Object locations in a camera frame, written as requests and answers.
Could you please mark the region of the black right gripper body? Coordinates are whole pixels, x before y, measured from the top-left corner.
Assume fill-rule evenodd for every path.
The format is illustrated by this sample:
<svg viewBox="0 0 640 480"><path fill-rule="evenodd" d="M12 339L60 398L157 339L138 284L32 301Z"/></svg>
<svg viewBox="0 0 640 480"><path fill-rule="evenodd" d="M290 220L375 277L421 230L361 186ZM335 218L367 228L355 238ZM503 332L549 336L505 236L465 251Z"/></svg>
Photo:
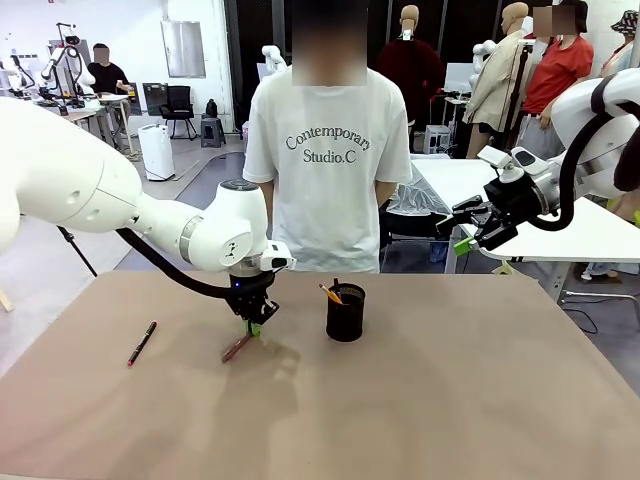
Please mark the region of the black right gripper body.
<svg viewBox="0 0 640 480"><path fill-rule="evenodd" d="M493 179L484 186L484 192L492 204L490 226L519 225L542 213L539 191L527 175L511 183Z"/></svg>

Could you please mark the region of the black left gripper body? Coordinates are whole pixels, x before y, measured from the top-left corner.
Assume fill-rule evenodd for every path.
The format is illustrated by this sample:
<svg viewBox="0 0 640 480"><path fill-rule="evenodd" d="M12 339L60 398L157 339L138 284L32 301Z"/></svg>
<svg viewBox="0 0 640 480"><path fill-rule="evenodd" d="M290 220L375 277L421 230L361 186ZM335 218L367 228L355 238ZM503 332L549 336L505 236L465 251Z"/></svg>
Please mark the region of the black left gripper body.
<svg viewBox="0 0 640 480"><path fill-rule="evenodd" d="M232 290L240 290L239 294L227 299L227 304L237 316L251 319L261 305L271 302L267 290L275 281L273 272L262 272L253 277L229 275L229 280Z"/></svg>

